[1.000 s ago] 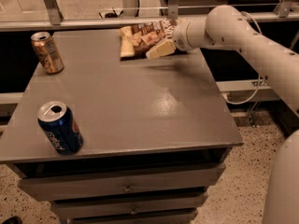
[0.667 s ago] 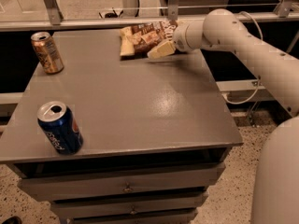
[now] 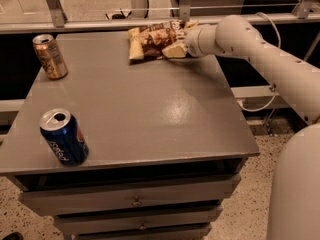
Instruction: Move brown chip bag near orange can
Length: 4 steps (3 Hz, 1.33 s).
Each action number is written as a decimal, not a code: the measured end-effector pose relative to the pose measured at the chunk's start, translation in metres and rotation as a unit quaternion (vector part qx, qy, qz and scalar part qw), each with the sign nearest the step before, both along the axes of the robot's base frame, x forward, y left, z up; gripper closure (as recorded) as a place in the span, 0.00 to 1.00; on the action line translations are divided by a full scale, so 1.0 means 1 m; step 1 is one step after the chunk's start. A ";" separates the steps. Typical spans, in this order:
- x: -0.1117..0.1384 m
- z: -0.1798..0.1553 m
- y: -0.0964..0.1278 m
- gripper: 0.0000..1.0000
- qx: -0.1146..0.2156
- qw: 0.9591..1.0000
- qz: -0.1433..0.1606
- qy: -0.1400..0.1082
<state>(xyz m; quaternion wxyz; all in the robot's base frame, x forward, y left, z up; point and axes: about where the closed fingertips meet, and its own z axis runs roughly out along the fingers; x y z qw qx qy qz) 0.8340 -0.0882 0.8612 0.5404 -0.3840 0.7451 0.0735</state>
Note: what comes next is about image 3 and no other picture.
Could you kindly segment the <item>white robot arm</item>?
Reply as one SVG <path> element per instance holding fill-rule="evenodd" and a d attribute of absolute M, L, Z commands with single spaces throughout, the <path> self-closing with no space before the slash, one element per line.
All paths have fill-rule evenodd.
<path fill-rule="evenodd" d="M 278 157 L 266 240 L 320 240 L 320 69 L 268 43 L 239 15 L 189 30 L 184 44 L 193 57 L 246 60 L 307 124 Z"/>

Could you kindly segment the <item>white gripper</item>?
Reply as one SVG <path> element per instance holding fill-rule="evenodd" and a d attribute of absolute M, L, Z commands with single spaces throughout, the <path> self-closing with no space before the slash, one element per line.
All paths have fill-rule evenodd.
<path fill-rule="evenodd" d="M 190 30 L 184 41 L 163 42 L 161 50 L 165 58 L 184 58 L 187 52 L 192 57 L 218 55 L 220 48 L 216 44 L 216 25 L 198 26 L 198 21 L 188 21 L 184 29 Z"/>

